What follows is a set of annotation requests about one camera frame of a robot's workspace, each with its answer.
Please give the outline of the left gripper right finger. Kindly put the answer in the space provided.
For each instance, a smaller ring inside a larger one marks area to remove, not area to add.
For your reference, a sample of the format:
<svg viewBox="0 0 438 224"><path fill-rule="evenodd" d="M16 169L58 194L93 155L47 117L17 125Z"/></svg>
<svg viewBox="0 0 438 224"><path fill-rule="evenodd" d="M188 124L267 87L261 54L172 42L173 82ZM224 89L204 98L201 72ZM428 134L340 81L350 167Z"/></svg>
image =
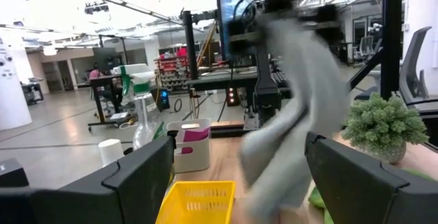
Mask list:
<svg viewBox="0 0 438 224"><path fill-rule="evenodd" d="M438 224L438 181L312 132L305 156L334 224Z"/></svg>

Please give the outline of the green microfiber cloth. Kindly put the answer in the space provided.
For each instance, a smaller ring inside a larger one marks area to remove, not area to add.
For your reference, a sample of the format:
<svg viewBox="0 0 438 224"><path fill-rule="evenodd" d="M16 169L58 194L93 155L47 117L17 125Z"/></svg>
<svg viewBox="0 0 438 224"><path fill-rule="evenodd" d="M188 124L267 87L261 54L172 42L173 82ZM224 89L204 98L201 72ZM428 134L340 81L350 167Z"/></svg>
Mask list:
<svg viewBox="0 0 438 224"><path fill-rule="evenodd" d="M434 178L430 177L429 175L426 175L424 173L421 173L419 171L416 171L414 169L408 169L408 168L403 168L403 170L408 171L414 175L418 175L420 177L429 179L429 180L435 180ZM315 186L313 188L313 190L311 191L311 195L308 198L308 202L316 208L319 208L321 210L323 210L323 217L324 217L324 224L334 224L333 219L331 218L331 215L329 213L329 211L327 210L325 203L322 199L321 194L319 193L317 187Z"/></svg>

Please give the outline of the yellow plastic basket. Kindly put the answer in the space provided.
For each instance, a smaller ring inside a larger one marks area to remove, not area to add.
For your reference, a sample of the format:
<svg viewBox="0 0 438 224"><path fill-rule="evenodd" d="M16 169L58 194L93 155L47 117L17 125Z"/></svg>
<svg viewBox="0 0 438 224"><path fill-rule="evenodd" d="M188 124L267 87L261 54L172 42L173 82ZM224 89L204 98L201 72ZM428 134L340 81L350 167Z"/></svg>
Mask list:
<svg viewBox="0 0 438 224"><path fill-rule="evenodd" d="M230 224L234 199L234 181L178 181L155 224Z"/></svg>

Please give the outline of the grey office chair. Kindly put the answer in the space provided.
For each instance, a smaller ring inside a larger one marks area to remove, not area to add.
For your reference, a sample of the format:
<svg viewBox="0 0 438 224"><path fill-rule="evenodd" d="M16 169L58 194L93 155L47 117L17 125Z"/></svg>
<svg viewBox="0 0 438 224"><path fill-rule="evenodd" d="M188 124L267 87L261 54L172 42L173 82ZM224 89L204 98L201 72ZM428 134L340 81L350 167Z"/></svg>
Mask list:
<svg viewBox="0 0 438 224"><path fill-rule="evenodd" d="M421 115L438 115L438 99L429 97L424 71L416 71L424 39L431 29L431 26L423 27L413 34L400 68L399 96L408 108L416 109Z"/></svg>

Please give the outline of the white lotion bottle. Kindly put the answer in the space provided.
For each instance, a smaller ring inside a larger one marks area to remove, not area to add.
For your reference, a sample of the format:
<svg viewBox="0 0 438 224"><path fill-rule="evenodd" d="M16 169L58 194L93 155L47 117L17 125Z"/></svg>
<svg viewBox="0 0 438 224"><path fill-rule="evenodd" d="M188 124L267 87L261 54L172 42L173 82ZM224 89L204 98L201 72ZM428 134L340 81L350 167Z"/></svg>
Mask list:
<svg viewBox="0 0 438 224"><path fill-rule="evenodd" d="M98 148L103 166L107 166L124 156L123 147L119 139L104 140L98 144Z"/></svg>

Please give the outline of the black equipment stand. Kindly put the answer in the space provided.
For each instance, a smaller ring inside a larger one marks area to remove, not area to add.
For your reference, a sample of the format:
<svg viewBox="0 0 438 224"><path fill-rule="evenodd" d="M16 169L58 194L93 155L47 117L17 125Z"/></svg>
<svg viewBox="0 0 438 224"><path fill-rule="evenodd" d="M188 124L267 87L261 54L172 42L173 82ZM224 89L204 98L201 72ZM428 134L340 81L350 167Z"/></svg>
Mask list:
<svg viewBox="0 0 438 224"><path fill-rule="evenodd" d="M202 62L203 56L209 46L211 39L213 37L214 32L217 31L218 28L218 10L210 10L204 11L200 14L192 14L189 10L184 10L181 12L181 19L183 21L183 26L185 30L185 39L186 39L186 49L187 49L187 58L189 61L190 67L190 76L191 79L198 79L198 67ZM199 21L207 21L214 20L212 25L207 32L204 43L201 47L201 52L196 55L195 44L194 44L194 28L193 24L198 24Z"/></svg>

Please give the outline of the grey plastic bin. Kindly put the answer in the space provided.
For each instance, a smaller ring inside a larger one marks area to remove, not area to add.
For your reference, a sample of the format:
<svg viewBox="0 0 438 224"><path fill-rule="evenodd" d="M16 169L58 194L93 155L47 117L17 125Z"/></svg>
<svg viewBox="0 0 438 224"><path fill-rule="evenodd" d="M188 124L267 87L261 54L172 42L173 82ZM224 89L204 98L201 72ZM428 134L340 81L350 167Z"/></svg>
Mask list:
<svg viewBox="0 0 438 224"><path fill-rule="evenodd" d="M209 136L196 142L183 142L185 130L204 130L210 127ZM168 131L177 131L174 155L175 173L187 173L202 171L210 166L210 144L211 119L194 119L186 121L171 122L167 124ZM182 147L192 147L193 152L180 154Z"/></svg>

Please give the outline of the black desk monitor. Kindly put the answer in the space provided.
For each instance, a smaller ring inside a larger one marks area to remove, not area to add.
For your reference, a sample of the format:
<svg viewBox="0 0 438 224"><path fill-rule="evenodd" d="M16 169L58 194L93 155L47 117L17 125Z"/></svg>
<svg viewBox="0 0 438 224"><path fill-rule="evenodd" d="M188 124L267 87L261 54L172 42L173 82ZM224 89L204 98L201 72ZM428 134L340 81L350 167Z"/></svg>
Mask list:
<svg viewBox="0 0 438 224"><path fill-rule="evenodd" d="M119 66L120 58L115 48L93 48L94 59L100 71L110 71Z"/></svg>

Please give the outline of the black aluminium table frame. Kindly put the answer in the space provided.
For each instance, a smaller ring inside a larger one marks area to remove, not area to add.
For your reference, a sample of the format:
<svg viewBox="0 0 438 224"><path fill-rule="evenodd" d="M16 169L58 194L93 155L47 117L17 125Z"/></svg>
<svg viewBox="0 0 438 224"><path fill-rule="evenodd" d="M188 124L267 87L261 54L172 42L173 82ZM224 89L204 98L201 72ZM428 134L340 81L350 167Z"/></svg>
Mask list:
<svg viewBox="0 0 438 224"><path fill-rule="evenodd" d="M381 97L389 99L399 90L400 59L402 50L402 0L382 0L383 2L383 41L382 49L375 53L364 66L350 79L350 89L357 87L377 65L381 66Z"/></svg>

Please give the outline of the white round pillar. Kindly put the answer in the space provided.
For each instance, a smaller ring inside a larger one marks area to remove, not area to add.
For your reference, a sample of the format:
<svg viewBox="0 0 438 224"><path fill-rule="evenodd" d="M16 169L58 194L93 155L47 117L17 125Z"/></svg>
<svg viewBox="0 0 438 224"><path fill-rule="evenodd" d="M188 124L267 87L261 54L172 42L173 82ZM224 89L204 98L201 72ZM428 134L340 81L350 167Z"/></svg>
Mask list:
<svg viewBox="0 0 438 224"><path fill-rule="evenodd" d="M32 77L25 48L0 37L0 131L32 123L21 80Z"/></svg>

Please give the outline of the green-label spray bottle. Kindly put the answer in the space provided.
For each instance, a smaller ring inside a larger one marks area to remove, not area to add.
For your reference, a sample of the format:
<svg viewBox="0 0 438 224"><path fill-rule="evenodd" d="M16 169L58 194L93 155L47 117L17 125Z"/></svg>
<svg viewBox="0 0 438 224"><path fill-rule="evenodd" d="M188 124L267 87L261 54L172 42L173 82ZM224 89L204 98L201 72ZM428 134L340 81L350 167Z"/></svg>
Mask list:
<svg viewBox="0 0 438 224"><path fill-rule="evenodd" d="M112 70L120 75L123 95L132 94L138 118L133 135L133 149L139 149L152 140L166 135L166 127L152 93L159 90L155 71L145 63L120 65Z"/></svg>

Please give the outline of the magenta cloth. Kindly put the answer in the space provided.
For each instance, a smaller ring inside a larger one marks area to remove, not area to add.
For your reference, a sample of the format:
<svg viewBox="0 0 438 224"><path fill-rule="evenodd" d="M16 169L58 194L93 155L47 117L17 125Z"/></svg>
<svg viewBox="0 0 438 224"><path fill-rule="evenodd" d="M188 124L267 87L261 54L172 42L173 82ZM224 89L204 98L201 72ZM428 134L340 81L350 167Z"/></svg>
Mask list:
<svg viewBox="0 0 438 224"><path fill-rule="evenodd" d="M196 142L209 136L210 127L204 130L185 130L183 142ZM192 147L182 147L180 154L189 154L193 152Z"/></svg>

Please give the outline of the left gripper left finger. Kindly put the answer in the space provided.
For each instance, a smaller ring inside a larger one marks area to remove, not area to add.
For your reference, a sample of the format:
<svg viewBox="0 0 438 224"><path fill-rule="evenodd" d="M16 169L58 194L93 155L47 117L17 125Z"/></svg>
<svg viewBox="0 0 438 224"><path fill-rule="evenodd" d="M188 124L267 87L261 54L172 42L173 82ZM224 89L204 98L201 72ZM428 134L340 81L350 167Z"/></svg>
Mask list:
<svg viewBox="0 0 438 224"><path fill-rule="evenodd" d="M173 152L163 136L57 190L0 188L0 224L155 224Z"/></svg>

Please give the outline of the person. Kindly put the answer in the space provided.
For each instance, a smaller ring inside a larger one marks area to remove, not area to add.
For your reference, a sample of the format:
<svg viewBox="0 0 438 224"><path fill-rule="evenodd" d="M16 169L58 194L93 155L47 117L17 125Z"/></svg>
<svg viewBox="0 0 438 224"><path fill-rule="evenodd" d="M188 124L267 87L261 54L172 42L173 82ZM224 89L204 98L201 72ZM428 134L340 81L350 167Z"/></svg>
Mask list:
<svg viewBox="0 0 438 224"><path fill-rule="evenodd" d="M89 74L89 80L96 79L99 77L104 77L110 75L108 72L100 71L97 65L94 64L94 68ZM104 97L112 102L112 105L121 106L123 101L123 86L121 85L120 78L112 79L114 89L111 90L109 86L98 87L98 94L100 97Z"/></svg>

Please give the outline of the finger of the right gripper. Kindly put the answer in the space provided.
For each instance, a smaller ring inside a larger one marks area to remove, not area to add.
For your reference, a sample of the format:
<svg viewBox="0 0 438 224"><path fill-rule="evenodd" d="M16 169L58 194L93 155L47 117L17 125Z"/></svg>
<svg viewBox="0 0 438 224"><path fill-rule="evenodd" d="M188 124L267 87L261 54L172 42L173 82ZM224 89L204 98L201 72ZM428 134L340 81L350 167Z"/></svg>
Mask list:
<svg viewBox="0 0 438 224"><path fill-rule="evenodd" d="M229 21L228 38L230 53L249 53L263 47L263 17Z"/></svg>
<svg viewBox="0 0 438 224"><path fill-rule="evenodd" d="M343 38L336 5L327 4L319 7L315 20L317 22L316 34L325 39L328 44L336 44Z"/></svg>

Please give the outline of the red parts shelf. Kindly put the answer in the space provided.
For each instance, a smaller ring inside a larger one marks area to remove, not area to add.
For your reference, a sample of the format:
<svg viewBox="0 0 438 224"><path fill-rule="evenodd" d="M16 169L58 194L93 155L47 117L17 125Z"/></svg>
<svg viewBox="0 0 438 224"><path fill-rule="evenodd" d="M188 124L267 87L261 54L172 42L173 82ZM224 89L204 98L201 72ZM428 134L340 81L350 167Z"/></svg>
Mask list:
<svg viewBox="0 0 438 224"><path fill-rule="evenodd" d="M155 59L159 83L169 91L187 90L191 79L188 53L185 46L159 50Z"/></svg>

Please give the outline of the black desk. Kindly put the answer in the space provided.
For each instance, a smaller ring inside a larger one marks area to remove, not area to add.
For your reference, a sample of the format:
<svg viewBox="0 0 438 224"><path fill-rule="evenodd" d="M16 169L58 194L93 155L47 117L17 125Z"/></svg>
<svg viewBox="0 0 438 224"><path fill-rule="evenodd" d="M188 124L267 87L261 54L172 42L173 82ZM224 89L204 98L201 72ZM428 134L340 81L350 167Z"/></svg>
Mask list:
<svg viewBox="0 0 438 224"><path fill-rule="evenodd" d="M121 80L121 76L106 75L90 80L90 86L92 88L92 93L97 108L98 121L87 124L89 132L92 132L92 128L96 126L112 125L116 128L119 128L123 122L126 122L129 120L129 118L133 117L134 104L132 101L125 105L117 103L116 85L114 84L114 79ZM103 89L108 89L110 91L112 95L110 99L106 99L102 95ZM112 107L114 111L111 112L108 117L106 117L104 113L104 109L101 104L102 100L106 100L107 103L113 103Z"/></svg>

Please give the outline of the grey cloth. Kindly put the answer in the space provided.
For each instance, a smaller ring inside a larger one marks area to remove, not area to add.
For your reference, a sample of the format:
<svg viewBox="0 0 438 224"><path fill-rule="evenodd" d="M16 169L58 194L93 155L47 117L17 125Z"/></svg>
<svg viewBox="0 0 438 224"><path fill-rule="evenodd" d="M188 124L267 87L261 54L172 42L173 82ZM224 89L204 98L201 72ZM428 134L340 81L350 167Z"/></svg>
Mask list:
<svg viewBox="0 0 438 224"><path fill-rule="evenodd" d="M301 205L311 182L307 134L332 136L350 109L350 87L321 37L293 18L272 21L264 31L268 44L285 60L283 72L293 97L242 141L246 211L258 221Z"/></svg>

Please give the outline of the green potted plant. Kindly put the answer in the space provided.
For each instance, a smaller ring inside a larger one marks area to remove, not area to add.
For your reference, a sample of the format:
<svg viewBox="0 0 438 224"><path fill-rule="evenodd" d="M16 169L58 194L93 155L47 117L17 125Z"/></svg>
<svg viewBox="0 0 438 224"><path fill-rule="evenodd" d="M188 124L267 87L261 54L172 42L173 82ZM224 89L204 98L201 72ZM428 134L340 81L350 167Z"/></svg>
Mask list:
<svg viewBox="0 0 438 224"><path fill-rule="evenodd" d="M352 147L389 164L403 159L407 144L429 139L417 110L408 109L400 97L385 100L377 93L354 101L344 125L342 138Z"/></svg>

